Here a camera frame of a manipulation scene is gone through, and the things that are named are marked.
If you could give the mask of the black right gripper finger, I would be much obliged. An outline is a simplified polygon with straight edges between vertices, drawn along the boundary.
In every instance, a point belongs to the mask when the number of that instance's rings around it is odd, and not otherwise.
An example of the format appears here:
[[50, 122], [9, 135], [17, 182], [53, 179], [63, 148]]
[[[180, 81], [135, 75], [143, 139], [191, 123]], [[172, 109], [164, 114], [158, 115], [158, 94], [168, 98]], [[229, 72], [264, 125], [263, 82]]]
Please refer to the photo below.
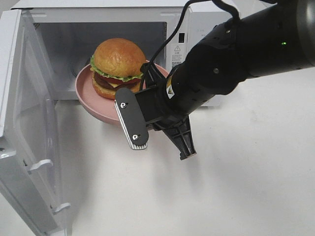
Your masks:
[[180, 152], [180, 160], [185, 160], [196, 154], [192, 139], [189, 116], [169, 128], [163, 129], [165, 135]]

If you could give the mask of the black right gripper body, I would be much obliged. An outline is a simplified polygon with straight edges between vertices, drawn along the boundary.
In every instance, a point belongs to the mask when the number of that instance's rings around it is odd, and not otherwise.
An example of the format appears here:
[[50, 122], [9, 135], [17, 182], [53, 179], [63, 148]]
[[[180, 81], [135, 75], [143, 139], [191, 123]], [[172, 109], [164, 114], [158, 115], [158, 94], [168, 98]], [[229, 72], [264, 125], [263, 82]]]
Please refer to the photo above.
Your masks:
[[141, 66], [143, 83], [141, 90], [141, 112], [148, 130], [163, 130], [179, 123], [186, 116], [172, 108], [166, 94], [167, 76], [155, 64]]

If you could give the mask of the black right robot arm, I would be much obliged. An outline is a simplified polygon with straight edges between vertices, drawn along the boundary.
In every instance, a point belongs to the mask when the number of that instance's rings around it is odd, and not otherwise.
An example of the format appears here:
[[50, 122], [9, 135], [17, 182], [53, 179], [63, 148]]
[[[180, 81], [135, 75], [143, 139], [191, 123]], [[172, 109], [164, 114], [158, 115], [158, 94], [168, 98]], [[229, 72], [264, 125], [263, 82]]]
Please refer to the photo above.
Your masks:
[[167, 135], [181, 159], [195, 154], [189, 114], [204, 102], [231, 93], [246, 79], [315, 64], [314, 1], [273, 0], [270, 7], [246, 18], [221, 0], [215, 5], [231, 18], [193, 46], [167, 78], [152, 62], [141, 67], [142, 83], [158, 87], [155, 99], [162, 118], [151, 126]]

